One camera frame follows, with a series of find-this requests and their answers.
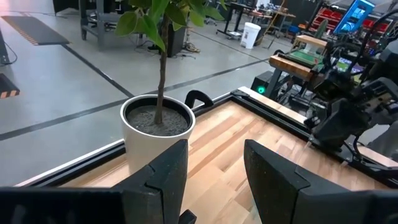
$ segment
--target white bucket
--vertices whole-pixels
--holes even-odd
[[[251,22],[245,22],[243,35],[241,38],[241,45],[246,49],[252,49],[260,30],[260,26],[255,25]]]

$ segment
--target black metal frame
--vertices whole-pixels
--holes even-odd
[[[333,149],[320,144],[316,139],[313,138],[311,132],[307,127],[298,122],[297,120],[282,114],[271,108],[264,103],[250,97],[247,93],[234,90],[231,93],[225,94],[215,100],[209,99],[205,94],[197,91],[196,94],[188,94],[185,100],[186,104],[190,107],[193,106],[195,100],[200,100],[205,104],[193,109],[195,116],[200,116],[210,110],[233,101],[238,105],[246,108],[247,110],[255,113],[256,115],[274,123],[275,125],[283,128],[284,130],[292,133],[298,138],[304,141],[311,141],[312,144],[328,156],[340,161],[347,162],[351,167],[363,172],[364,174],[372,177],[373,179],[383,183],[384,185],[398,189],[398,167],[386,167],[377,161],[374,161],[366,156],[363,156],[363,160],[359,160],[354,157],[351,151],[343,146],[338,149]],[[124,143],[121,142],[108,149],[94,154],[90,157],[83,159],[82,161],[64,167],[63,169],[57,170],[56,172],[49,174],[48,176],[34,180],[25,186],[31,187],[43,187],[43,186],[59,186],[66,182],[81,176],[84,173],[91,171],[92,169],[103,165],[106,162],[125,153]]]

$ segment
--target white plant pot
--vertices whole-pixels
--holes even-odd
[[[120,109],[120,116],[123,124],[123,136],[126,147],[127,163],[129,164],[130,173],[133,174],[152,161],[159,154],[164,152],[171,145],[181,139],[189,139],[193,128],[195,127],[195,115],[192,110],[182,102],[171,97],[164,97],[164,106],[172,105],[170,109],[175,109],[184,114],[189,125],[188,129],[176,136],[153,136],[143,133],[133,128],[126,119],[126,112],[132,109],[146,105],[155,105],[157,95],[141,95],[127,100]]]

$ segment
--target black floor mat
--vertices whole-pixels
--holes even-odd
[[[19,95],[19,89],[12,84],[5,74],[0,73],[0,99],[17,95]]]
[[[2,16],[2,18],[33,45],[69,44],[66,38],[34,17]]]

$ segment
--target monitor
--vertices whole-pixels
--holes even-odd
[[[366,0],[353,1],[333,33],[339,34],[357,31],[367,16],[373,11],[374,7],[373,3]]]

